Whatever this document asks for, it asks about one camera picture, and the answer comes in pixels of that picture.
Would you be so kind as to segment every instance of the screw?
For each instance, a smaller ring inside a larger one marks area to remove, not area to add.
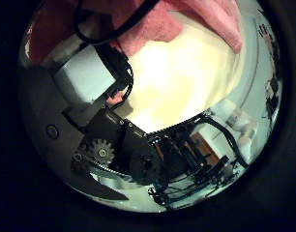
[[[59,137],[59,130],[54,125],[48,125],[45,132],[51,139],[57,139]]]
[[[80,153],[75,153],[74,154],[74,160],[75,161],[81,161],[82,160],[82,156]]]
[[[106,157],[106,155],[107,155],[106,150],[105,150],[105,149],[101,149],[101,150],[99,151],[99,155],[100,155],[100,157],[102,157],[102,158]]]

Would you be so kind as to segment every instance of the gear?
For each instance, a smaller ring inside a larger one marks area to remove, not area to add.
[[[88,148],[88,155],[93,161],[108,166],[114,158],[114,150],[111,143],[101,139],[94,139]]]

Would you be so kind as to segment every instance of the wire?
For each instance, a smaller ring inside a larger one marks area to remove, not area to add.
[[[244,167],[247,168],[248,164],[244,161],[244,159],[242,158],[241,152],[237,146],[236,140],[233,137],[233,135],[230,133],[230,131],[228,131],[223,125],[221,125],[220,123],[216,122],[215,120],[213,120],[212,118],[208,117],[208,116],[204,116],[203,118],[200,119],[202,121],[202,123],[207,123],[210,124],[211,126],[217,128],[218,130],[220,130],[223,135],[226,138],[226,141],[228,142],[229,146],[231,147],[231,149],[233,150],[237,161]]]
[[[167,187],[168,189],[175,189],[175,190],[182,190],[181,188],[176,188],[176,187],[171,187],[171,186],[169,186],[169,187]]]
[[[114,104],[113,106],[111,106],[110,110],[113,111],[115,109],[117,109],[118,107],[120,107],[121,105],[123,105],[125,103],[125,101],[127,100],[127,98],[129,97],[131,91],[132,91],[133,85],[130,84],[128,86],[128,90],[126,92],[126,94],[122,97],[122,100],[116,104]]]
[[[144,1],[140,7],[136,10],[134,14],[131,15],[131,17],[122,24],[119,28],[114,30],[112,33],[110,33],[107,36],[104,36],[102,38],[99,38],[97,40],[86,37],[79,29],[79,22],[80,22],[80,12],[82,3],[84,0],[78,0],[77,6],[74,11],[74,30],[77,36],[85,41],[87,44],[91,45],[102,45],[102,44],[108,44],[117,38],[121,37],[123,34],[128,32],[131,28],[136,26],[136,24],[145,16],[147,16],[154,7],[160,2],[160,0],[146,0]]]
[[[201,170],[201,169],[198,168],[198,169],[196,169],[193,173],[191,173],[191,174],[189,174],[189,175],[187,175],[187,176],[185,176],[185,177],[182,177],[182,178],[180,178],[180,179],[178,179],[178,180],[170,181],[169,183],[170,183],[170,184],[174,184],[174,183],[178,183],[178,182],[184,181],[184,180],[186,180],[186,179],[188,179],[188,178],[193,177],[194,175],[196,175],[200,170]]]
[[[171,194],[176,194],[176,193],[179,193],[179,192],[182,192],[182,191],[185,191],[185,190],[189,190],[191,189],[192,187],[196,187],[196,184],[191,184],[185,188],[181,188],[180,190],[177,190],[177,191],[172,191],[172,192],[169,192],[169,193],[166,193],[167,195],[171,195]]]

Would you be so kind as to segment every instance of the white plastic part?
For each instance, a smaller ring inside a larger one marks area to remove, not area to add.
[[[211,110],[233,130],[240,132],[237,145],[244,161],[251,164],[256,158],[252,151],[258,128],[256,120],[229,100],[223,100],[222,103],[212,106]]]
[[[68,61],[54,76],[54,81],[71,105],[93,103],[114,82],[96,49],[87,46]]]

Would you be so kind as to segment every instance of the black cable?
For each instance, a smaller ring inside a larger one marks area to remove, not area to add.
[[[249,167],[248,164],[244,161],[244,159],[242,158],[241,152],[237,146],[236,140],[233,137],[233,135],[231,134],[230,131],[228,131],[223,125],[221,125],[220,123],[216,122],[215,120],[213,120],[212,118],[208,117],[208,116],[204,116],[203,118],[200,119],[201,123],[207,123],[215,128],[217,128],[219,131],[221,131],[223,133],[223,135],[225,136],[229,146],[231,147],[231,149],[233,150],[237,161],[244,167],[247,168]]]
[[[176,193],[179,193],[179,192],[182,192],[182,191],[185,191],[185,190],[189,190],[193,187],[196,187],[196,184],[191,184],[185,188],[181,188],[180,190],[177,190],[177,191],[172,191],[172,192],[169,192],[169,193],[166,193],[167,195],[171,195],[171,194],[176,194]]]
[[[188,176],[185,176],[185,177],[180,178],[178,180],[170,181],[169,183],[170,184],[174,184],[174,183],[178,183],[178,182],[184,181],[184,180],[186,180],[186,179],[188,179],[188,178],[193,177],[194,175],[196,175],[200,170],[201,169],[197,169],[193,173],[189,174]]]
[[[122,24],[118,29],[114,30],[112,33],[110,33],[107,36],[104,36],[102,38],[99,38],[97,40],[86,37],[79,29],[79,22],[80,22],[80,11],[81,6],[84,0],[78,0],[77,6],[74,11],[74,30],[77,36],[85,41],[88,44],[91,45],[102,45],[102,44],[108,44],[117,38],[121,37],[123,34],[128,32],[131,28],[136,26],[136,24],[145,16],[151,12],[154,7],[160,2],[160,0],[146,0],[144,3],[140,5],[140,7],[136,10],[134,14],[131,15],[131,17]]]
[[[171,187],[171,186],[169,186],[169,187],[167,187],[168,189],[175,189],[175,190],[182,190],[181,188],[176,188],[176,187]]]
[[[132,88],[133,88],[133,85],[130,84],[130,85],[128,86],[128,90],[127,90],[126,94],[122,97],[122,100],[121,100],[120,102],[118,102],[118,103],[116,103],[116,104],[114,104],[113,106],[110,107],[110,110],[111,110],[111,111],[117,109],[118,107],[120,107],[121,105],[124,104],[124,102],[125,102],[125,101],[127,100],[127,98],[129,97],[129,95],[130,95],[130,93],[131,93],[131,91],[132,91]]]
[[[171,203],[180,201],[180,200],[185,199],[186,197],[192,195],[194,192],[199,192],[200,190],[206,188],[207,186],[209,186],[209,182],[205,182],[201,186],[194,186],[194,188],[191,191],[187,192],[186,194],[184,194],[182,196],[172,197],[169,199],[170,199]]]

